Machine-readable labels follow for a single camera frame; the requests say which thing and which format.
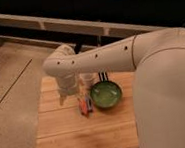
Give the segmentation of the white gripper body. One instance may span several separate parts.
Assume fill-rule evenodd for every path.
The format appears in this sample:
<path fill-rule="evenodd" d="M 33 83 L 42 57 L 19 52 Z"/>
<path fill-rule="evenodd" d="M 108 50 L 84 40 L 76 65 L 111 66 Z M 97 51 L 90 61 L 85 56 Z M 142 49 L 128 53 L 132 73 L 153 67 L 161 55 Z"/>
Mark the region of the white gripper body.
<path fill-rule="evenodd" d="M 67 74 L 64 77 L 55 78 L 58 85 L 58 91 L 61 95 L 74 95 L 79 91 L 78 79 L 76 74 Z"/>

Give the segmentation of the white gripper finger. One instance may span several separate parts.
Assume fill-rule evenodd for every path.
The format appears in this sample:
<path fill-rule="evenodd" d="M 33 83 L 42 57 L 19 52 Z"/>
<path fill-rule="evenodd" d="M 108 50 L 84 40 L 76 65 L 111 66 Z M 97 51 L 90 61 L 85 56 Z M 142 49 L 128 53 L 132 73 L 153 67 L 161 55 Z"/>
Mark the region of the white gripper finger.
<path fill-rule="evenodd" d="M 63 105 L 64 102 L 66 101 L 66 98 L 67 98 L 67 97 L 66 97 L 65 95 L 60 94 L 59 98 L 60 98 L 59 104 L 60 104 L 60 105 Z"/>

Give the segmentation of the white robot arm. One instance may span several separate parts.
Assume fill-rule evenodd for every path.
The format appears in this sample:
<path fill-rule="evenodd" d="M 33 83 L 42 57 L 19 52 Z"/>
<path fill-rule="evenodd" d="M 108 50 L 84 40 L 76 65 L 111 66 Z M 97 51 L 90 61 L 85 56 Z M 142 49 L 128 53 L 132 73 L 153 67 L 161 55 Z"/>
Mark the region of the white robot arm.
<path fill-rule="evenodd" d="M 132 72 L 140 148 L 185 148 L 185 28 L 167 28 L 74 54 L 62 45 L 44 61 L 66 93 L 75 75 Z"/>

